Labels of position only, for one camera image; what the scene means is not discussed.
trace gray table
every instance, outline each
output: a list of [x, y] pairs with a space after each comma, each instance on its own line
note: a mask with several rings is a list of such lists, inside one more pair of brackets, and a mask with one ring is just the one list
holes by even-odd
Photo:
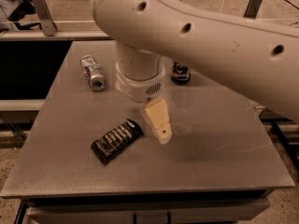
[[[103, 66], [104, 91], [92, 92], [82, 74], [86, 54]], [[273, 189], [294, 185], [248, 99], [195, 72], [186, 86], [168, 78], [162, 96], [173, 137], [162, 146], [141, 117], [142, 104], [115, 89], [115, 62], [113, 41], [72, 44], [2, 197], [28, 202], [28, 215], [41, 223], [62, 213], [78, 223], [90, 213], [94, 221], [105, 213], [111, 223], [132, 223], [131, 215], [143, 223], [169, 215], [173, 223], [236, 221], [262, 212]], [[171, 61], [164, 63], [169, 71]], [[92, 141], [127, 118], [144, 137], [103, 165]]]

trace silver can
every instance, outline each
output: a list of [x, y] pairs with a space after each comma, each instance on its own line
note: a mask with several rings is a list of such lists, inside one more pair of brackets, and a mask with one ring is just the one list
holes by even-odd
[[106, 86], [106, 79], [100, 64], [91, 55], [83, 56], [80, 60], [84, 75], [93, 91], [100, 91]]

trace floor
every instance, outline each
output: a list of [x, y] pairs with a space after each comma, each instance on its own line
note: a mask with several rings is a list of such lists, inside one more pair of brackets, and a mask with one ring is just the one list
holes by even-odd
[[[183, 0], [184, 2], [201, 9], [231, 14], [242, 17], [249, 0]], [[89, 10], [88, 0], [46, 0], [51, 16], [61, 30], [91, 30], [98, 29], [93, 22]], [[278, 23], [285, 26], [299, 27], [299, 0], [263, 0], [257, 19], [265, 22]], [[27, 17], [25, 22], [36, 21], [36, 15]], [[286, 126], [290, 132], [298, 132], [297, 125]], [[242, 221], [241, 224], [295, 224], [299, 219], [299, 173], [293, 166], [290, 158], [284, 151], [278, 139], [271, 133], [273, 143], [285, 162], [289, 173], [295, 181], [292, 189], [276, 190], [269, 195], [271, 207], [251, 221]], [[4, 186], [14, 161], [21, 149], [1, 148], [11, 147], [14, 142], [13, 134], [0, 132], [0, 189]], [[13, 223], [20, 202], [18, 200], [0, 199], [0, 223]]]

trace black package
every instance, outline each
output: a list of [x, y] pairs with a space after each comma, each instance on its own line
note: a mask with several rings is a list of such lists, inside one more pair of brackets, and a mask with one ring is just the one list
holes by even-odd
[[92, 143], [91, 149], [103, 163], [109, 162], [125, 147], [143, 135], [140, 126], [128, 119], [114, 130]]

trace metal frame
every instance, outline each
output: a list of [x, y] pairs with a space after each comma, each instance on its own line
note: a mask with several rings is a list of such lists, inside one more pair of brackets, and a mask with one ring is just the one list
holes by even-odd
[[46, 36], [42, 31], [4, 31], [0, 34], [1, 41], [88, 41], [111, 40], [103, 31], [57, 31], [53, 36]]
[[41, 28], [45, 35], [55, 35], [57, 27], [53, 22], [48, 6], [45, 0], [32, 0], [35, 7], [38, 18], [41, 23]]
[[28, 209], [29, 205], [26, 204], [25, 202], [21, 202], [18, 213], [16, 215], [14, 224], [22, 224], [24, 217], [26, 215], [26, 211]]
[[265, 111], [262, 112], [260, 120], [262, 123], [271, 124], [272, 128], [270, 129], [270, 132], [278, 136], [280, 143], [284, 146], [290, 159], [299, 171], [299, 136], [294, 140], [290, 140], [290, 138], [288, 138], [287, 135], [279, 128], [279, 124], [290, 124], [292, 122], [268, 109], [265, 109]]
[[263, 0], [249, 0], [244, 18], [256, 19]]

